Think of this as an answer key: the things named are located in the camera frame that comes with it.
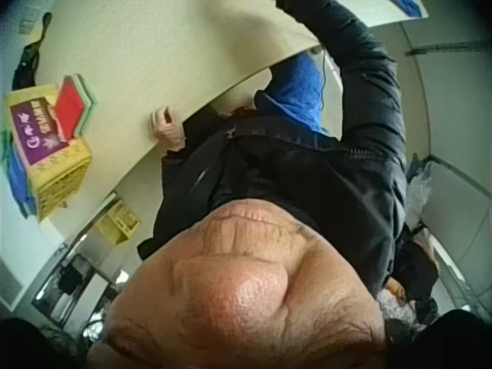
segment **wrinkled skin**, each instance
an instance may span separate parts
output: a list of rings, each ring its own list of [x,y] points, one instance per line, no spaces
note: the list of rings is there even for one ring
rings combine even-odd
[[[335,248],[276,205],[243,200],[138,269],[90,358],[94,367],[347,367],[383,349],[377,303]]]

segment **yellow box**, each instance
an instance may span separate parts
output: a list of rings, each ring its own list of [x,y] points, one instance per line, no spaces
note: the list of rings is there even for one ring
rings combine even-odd
[[[13,91],[5,98],[5,117],[36,200],[41,221],[78,191],[91,163],[80,139],[66,141],[53,106],[56,85]]]
[[[113,246],[125,242],[137,231],[140,219],[123,201],[119,200],[100,218],[95,227]]]

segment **jacket sleeve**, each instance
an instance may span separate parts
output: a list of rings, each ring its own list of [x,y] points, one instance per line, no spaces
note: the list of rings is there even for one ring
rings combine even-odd
[[[405,167],[405,127],[396,63],[367,26],[335,0],[318,2],[302,22],[341,70],[346,145],[368,148]]]

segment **white table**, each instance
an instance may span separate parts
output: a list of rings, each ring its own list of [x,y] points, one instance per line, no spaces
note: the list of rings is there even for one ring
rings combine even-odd
[[[389,0],[341,3],[369,26],[408,19]],[[80,73],[99,101],[84,136],[91,167],[68,208],[51,216],[65,238],[155,145],[148,132],[153,109],[172,105],[185,119],[317,44],[272,0],[59,0],[52,12],[37,83]]]

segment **hand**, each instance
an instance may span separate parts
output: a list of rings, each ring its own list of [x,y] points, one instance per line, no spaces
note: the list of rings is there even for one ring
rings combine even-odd
[[[398,300],[407,302],[407,293],[405,288],[394,278],[390,278],[386,283],[385,288],[391,292]]]
[[[169,108],[161,108],[151,114],[152,134],[159,141],[163,141],[168,150],[180,151],[186,146],[185,129],[183,122],[176,112]]]

